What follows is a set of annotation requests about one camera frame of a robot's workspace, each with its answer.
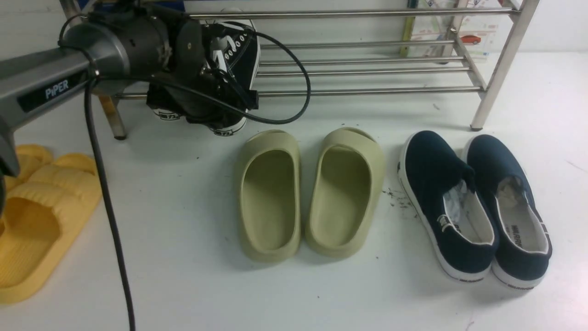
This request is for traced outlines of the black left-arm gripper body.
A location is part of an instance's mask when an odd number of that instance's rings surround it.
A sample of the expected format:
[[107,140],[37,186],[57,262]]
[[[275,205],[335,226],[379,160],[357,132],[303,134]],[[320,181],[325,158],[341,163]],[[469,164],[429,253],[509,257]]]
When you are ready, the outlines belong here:
[[[236,86],[233,86],[235,91],[229,93],[229,75],[209,65],[211,39],[208,25],[200,24],[197,31],[198,46],[201,46],[201,50],[191,52],[189,55],[176,55],[175,62],[166,78],[175,84],[197,90],[234,107],[237,97],[241,96],[244,100],[244,96]],[[247,122],[243,116],[245,112],[241,109],[238,114],[233,113],[191,93],[168,86],[163,87],[185,111],[186,115],[182,118],[191,124],[204,125],[210,129],[242,129]]]

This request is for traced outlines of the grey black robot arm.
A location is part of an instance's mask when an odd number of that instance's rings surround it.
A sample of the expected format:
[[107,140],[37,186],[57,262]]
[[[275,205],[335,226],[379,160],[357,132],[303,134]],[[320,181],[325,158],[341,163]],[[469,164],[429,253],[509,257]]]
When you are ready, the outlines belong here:
[[259,106],[254,27],[204,23],[159,4],[118,0],[62,27],[57,47],[1,61],[1,176],[24,172],[14,131],[84,92],[113,96],[149,84],[147,106],[231,135]]

